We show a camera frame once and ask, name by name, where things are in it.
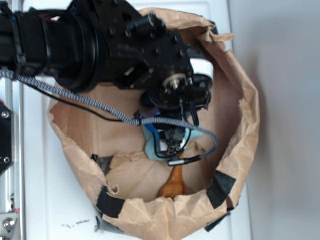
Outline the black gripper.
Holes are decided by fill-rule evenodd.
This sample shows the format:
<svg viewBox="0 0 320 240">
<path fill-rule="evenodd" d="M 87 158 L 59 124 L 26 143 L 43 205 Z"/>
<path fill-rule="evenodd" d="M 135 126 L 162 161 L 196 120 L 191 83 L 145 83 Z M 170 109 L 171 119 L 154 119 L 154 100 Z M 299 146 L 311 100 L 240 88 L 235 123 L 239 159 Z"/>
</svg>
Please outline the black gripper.
<svg viewBox="0 0 320 240">
<path fill-rule="evenodd" d="M 200 125 L 198 111 L 207 109 L 212 99 L 213 78 L 196 73 L 166 79 L 159 88 L 146 90 L 140 103 L 147 108 L 157 108 L 156 118 L 169 118 Z M 178 155 L 187 146 L 193 130 L 169 123 L 152 123 L 147 126 L 152 134 L 155 155 Z"/>
</svg>

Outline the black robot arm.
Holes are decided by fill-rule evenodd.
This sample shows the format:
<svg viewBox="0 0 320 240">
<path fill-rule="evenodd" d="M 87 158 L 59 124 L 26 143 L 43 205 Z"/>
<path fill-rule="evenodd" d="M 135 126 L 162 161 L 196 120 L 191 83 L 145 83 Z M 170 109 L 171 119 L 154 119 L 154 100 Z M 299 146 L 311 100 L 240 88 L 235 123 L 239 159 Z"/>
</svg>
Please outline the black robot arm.
<svg viewBox="0 0 320 240">
<path fill-rule="evenodd" d="M 211 101 L 213 81 L 196 73 L 196 56 L 181 35 L 124 0 L 73 0 L 67 9 L 11 11 L 0 3 L 0 75 L 39 91 L 99 108 L 116 122 L 161 130 L 176 156 L 185 131 L 201 132 L 197 112 Z M 82 96 L 99 83 L 144 90 L 142 102 L 160 114 L 128 117 Z"/>
</svg>

